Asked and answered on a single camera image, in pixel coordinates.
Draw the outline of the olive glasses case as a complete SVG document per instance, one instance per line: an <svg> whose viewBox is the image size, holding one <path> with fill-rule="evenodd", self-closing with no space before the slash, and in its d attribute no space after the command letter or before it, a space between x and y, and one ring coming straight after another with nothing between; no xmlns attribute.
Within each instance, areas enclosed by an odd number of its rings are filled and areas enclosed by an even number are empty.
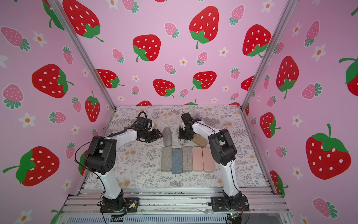
<svg viewBox="0 0 358 224"><path fill-rule="evenodd" d="M208 144L208 141L199 134L194 134L194 138L192 139L192 141L200 147L206 147Z"/></svg>

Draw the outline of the grey case with red glasses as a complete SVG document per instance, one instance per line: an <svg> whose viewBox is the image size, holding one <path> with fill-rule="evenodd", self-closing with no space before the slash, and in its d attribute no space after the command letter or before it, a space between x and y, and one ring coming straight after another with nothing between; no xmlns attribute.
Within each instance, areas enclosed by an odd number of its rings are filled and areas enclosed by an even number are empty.
<svg viewBox="0 0 358 224"><path fill-rule="evenodd" d="M184 172L193 171L193 150L192 147L182 148L182 168Z"/></svg>

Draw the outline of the blue-grey case purple glasses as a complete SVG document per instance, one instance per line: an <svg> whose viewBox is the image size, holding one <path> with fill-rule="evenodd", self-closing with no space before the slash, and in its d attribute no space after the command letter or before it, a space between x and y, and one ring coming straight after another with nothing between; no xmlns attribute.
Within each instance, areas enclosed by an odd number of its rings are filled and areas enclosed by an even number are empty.
<svg viewBox="0 0 358 224"><path fill-rule="evenodd" d="M182 149L173 148L172 149L172 173L181 174L183 172L182 168Z"/></svg>

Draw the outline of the grey case mint interior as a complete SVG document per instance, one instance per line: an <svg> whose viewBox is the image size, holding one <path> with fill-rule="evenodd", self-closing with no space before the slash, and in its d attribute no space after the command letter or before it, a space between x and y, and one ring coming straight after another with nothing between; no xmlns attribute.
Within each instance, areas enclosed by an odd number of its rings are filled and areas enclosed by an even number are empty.
<svg viewBox="0 0 358 224"><path fill-rule="evenodd" d="M164 147L161 150L161 171L171 172L172 171L172 148Z"/></svg>

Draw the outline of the pink case black glasses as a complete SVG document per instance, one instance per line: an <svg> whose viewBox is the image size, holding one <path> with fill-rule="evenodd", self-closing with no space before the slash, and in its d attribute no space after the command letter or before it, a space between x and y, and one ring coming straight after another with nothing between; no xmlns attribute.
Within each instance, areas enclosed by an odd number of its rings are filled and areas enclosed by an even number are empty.
<svg viewBox="0 0 358 224"><path fill-rule="evenodd" d="M203 171L204 165L203 165L202 148L201 147L193 147L192 153L193 153L193 171L195 171L195 172Z"/></svg>

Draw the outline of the pink case round glasses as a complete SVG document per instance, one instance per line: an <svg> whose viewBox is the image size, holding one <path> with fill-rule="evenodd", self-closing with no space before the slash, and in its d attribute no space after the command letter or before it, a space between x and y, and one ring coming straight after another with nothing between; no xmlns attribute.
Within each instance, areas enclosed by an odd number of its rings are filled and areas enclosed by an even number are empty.
<svg viewBox="0 0 358 224"><path fill-rule="evenodd" d="M203 169L205 172L212 173L215 171L215 162L212 157L211 149L209 147L204 147L202 149L203 156Z"/></svg>

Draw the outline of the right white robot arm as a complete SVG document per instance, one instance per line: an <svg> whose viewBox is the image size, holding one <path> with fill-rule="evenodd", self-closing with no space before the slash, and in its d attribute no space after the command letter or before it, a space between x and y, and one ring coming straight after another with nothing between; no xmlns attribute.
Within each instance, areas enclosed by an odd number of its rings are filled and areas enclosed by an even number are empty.
<svg viewBox="0 0 358 224"><path fill-rule="evenodd" d="M232 210L242 200L242 192L235 174L237 149L227 129L215 129L205 124L200 118L193 118L190 113L181 115L183 127L179 128L180 140L192 140L195 134L206 138L211 155L220 165L223 178L223 198L225 206Z"/></svg>

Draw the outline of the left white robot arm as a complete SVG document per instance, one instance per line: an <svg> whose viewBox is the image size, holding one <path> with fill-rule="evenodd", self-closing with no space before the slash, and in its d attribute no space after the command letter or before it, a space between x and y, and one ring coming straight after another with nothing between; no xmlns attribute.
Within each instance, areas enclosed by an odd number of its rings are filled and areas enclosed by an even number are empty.
<svg viewBox="0 0 358 224"><path fill-rule="evenodd" d="M89 148L84 159L75 162L93 173L101 183L103 196L100 204L112 204L118 208L125 204L123 190L117 184L112 171L116 163L117 149L133 141L151 143L160 138L163 138L163 134L152 128L152 120L145 112L140 112L129 127L105 137L95 136L87 143Z"/></svg>

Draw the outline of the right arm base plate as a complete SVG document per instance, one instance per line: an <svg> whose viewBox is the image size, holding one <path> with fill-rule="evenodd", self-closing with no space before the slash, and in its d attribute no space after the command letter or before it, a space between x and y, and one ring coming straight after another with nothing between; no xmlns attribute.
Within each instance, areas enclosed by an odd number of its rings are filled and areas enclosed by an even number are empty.
<svg viewBox="0 0 358 224"><path fill-rule="evenodd" d="M208 202L215 212L244 212L249 211L248 199L242 196L239 199L226 197L211 197Z"/></svg>

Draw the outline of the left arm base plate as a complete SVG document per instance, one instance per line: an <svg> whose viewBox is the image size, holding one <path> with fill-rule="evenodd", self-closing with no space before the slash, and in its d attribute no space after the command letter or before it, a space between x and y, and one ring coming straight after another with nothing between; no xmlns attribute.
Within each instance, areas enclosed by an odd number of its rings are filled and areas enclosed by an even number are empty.
<svg viewBox="0 0 358 224"><path fill-rule="evenodd" d="M120 198L120 199L103 199L98 203L101 213L118 213L118 215L125 215L127 213L137 212L139 205L139 198Z"/></svg>

